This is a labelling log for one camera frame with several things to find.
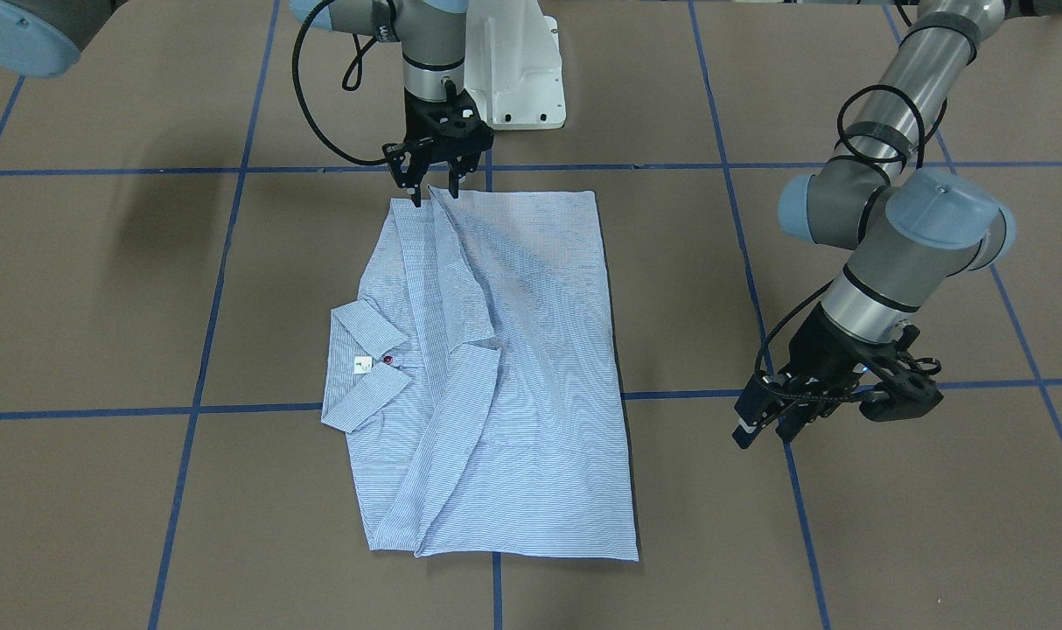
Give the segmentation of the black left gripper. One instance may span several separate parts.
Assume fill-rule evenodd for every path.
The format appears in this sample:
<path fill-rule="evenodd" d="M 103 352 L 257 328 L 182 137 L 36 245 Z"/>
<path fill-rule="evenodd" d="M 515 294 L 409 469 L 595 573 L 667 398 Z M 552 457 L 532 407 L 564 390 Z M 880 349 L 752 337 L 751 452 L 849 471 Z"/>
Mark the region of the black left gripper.
<path fill-rule="evenodd" d="M 892 422 L 923 418 L 943 402 L 933 376 L 940 362 L 911 354 L 920 330 L 908 323 L 886 343 L 869 343 L 835 325 L 821 306 L 788 342 L 788 362 L 776 374 L 756 368 L 735 403 L 732 439 L 746 450 L 764 427 L 796 438 L 813 420 L 855 403 L 863 418 Z"/>

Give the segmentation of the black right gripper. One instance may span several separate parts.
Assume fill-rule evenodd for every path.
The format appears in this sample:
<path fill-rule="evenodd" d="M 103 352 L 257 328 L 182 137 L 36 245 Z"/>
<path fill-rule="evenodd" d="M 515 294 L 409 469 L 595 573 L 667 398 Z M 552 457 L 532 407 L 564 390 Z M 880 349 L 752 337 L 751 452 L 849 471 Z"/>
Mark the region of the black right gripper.
<path fill-rule="evenodd" d="M 423 180 L 435 164 L 448 166 L 448 192 L 459 195 L 460 182 L 479 168 L 494 143 L 495 132 L 480 118 L 472 95 L 447 96 L 439 102 L 404 92 L 404 137 L 386 143 L 382 154 L 396 186 L 414 207 L 422 207 Z"/>

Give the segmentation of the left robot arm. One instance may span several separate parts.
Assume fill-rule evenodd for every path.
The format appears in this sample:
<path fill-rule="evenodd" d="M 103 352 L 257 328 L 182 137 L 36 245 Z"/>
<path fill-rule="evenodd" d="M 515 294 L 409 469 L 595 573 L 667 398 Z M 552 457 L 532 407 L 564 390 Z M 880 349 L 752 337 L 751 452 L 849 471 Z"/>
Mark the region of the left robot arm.
<path fill-rule="evenodd" d="M 940 284 L 1003 258 L 1015 239 L 995 195 L 926 166 L 950 88 L 998 32 L 1003 1 L 922 1 L 878 83 L 836 116 L 834 155 L 780 193 L 780 228 L 847 250 L 834 279 L 800 303 L 808 316 L 776 372 L 756 364 L 735 404 L 732 439 L 751 446 L 768 426 L 790 443 L 854 403 L 874 422 L 922 418 L 943 399 L 940 363 L 912 355 L 912 320 Z"/>

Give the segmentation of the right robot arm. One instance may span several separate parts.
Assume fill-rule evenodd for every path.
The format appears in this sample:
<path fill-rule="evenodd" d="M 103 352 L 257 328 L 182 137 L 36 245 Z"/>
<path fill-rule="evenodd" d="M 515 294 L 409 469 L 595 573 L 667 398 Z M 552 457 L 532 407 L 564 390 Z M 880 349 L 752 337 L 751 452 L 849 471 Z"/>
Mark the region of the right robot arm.
<path fill-rule="evenodd" d="M 0 67 L 23 76 L 61 76 L 80 59 L 100 30 L 122 8 L 119 1 L 0 1 Z M 422 182 L 444 165 L 447 192 L 479 168 L 494 132 L 465 84 L 466 1 L 291 1 L 299 24 L 292 45 L 292 87 L 304 120 L 318 141 L 355 166 L 384 166 L 396 187 L 422 204 Z M 402 51 L 404 136 L 381 155 L 356 157 L 319 127 L 304 96 L 299 65 L 311 31 L 347 33 L 353 59 L 340 85 L 359 89 L 367 53 L 380 42 Z"/>

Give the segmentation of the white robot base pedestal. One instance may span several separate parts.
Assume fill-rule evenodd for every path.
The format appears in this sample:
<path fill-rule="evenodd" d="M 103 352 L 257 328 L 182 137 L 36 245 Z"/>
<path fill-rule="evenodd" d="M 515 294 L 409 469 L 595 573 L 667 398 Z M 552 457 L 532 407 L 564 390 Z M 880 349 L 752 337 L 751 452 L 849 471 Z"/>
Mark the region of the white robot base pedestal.
<path fill-rule="evenodd" d="M 465 87 L 490 127 L 563 127 L 567 109 L 555 17 L 539 1 L 470 1 Z"/>

